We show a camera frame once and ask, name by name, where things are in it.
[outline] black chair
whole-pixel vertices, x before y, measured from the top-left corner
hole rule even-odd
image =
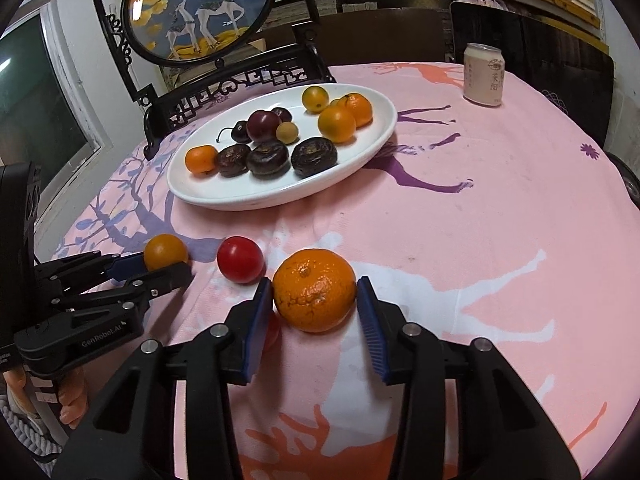
[[[638,180],[638,177],[636,177],[631,168],[613,155],[613,153],[607,153],[607,156],[609,157],[609,160],[613,162],[615,167],[618,168],[622,181],[625,183],[626,190],[629,193],[629,198],[634,204],[636,204],[636,206],[638,206],[638,208],[640,208],[640,180]]]
[[[456,62],[468,43],[502,50],[506,68],[574,120],[601,148],[613,100],[613,60],[593,45],[507,10],[451,4]]]
[[[290,25],[267,28],[252,38],[258,39],[264,39],[267,48],[294,41]],[[314,43],[328,66],[445,60],[442,15],[432,9],[357,10],[322,16]]]

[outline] orange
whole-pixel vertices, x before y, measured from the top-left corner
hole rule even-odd
[[[191,148],[184,157],[184,164],[191,173],[207,173],[216,169],[218,150],[213,146]]]
[[[180,238],[170,234],[154,236],[143,253],[147,270],[158,270],[178,262],[189,261],[189,250]]]
[[[321,86],[310,86],[302,93],[302,104],[307,112],[319,114],[329,105],[329,94]]]
[[[356,132],[353,114],[343,106],[329,106],[318,117],[318,130],[335,144],[346,142]]]
[[[373,120],[373,107],[371,102],[362,94],[347,94],[340,99],[347,110],[350,110],[356,119],[356,127],[369,124]]]
[[[325,332],[347,316],[356,297],[356,275],[327,249],[304,249],[284,260],[273,277],[276,308],[304,332]]]

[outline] screw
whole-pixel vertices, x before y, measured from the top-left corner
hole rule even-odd
[[[491,341],[489,341],[488,339],[486,339],[484,337],[479,337],[478,339],[476,339],[474,341],[474,345],[481,352],[488,352],[489,350],[491,350],[494,347],[494,345],[491,343]]]
[[[420,332],[422,332],[422,327],[415,323],[407,323],[402,327],[402,331],[410,337],[415,337],[417,335],[420,335]]]
[[[145,342],[140,345],[140,349],[144,354],[152,354],[156,350],[158,350],[159,344],[155,339],[147,339]]]
[[[218,323],[212,326],[209,332],[213,337],[224,337],[229,333],[229,328],[224,323]]]

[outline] cherry stem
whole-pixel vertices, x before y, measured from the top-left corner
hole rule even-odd
[[[222,128],[220,130],[220,133],[218,134],[218,138],[216,139],[216,142],[220,142],[220,135],[222,135],[222,132],[225,132],[227,130],[233,130],[233,128]]]

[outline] window frame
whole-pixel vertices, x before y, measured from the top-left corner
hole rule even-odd
[[[60,89],[62,90],[62,95],[66,99],[71,113],[76,119],[86,141],[84,146],[66,162],[58,174],[42,191],[40,204],[38,206],[37,226],[44,217],[45,211],[52,205],[56,196],[79,176],[82,168],[87,165],[101,149],[111,148],[113,145],[109,137],[104,133],[104,129],[82,87],[82,80],[79,78],[76,67],[73,64],[62,31],[56,0],[31,0],[21,6],[6,30],[0,36],[0,40],[25,22],[36,17],[40,19],[45,49]]]

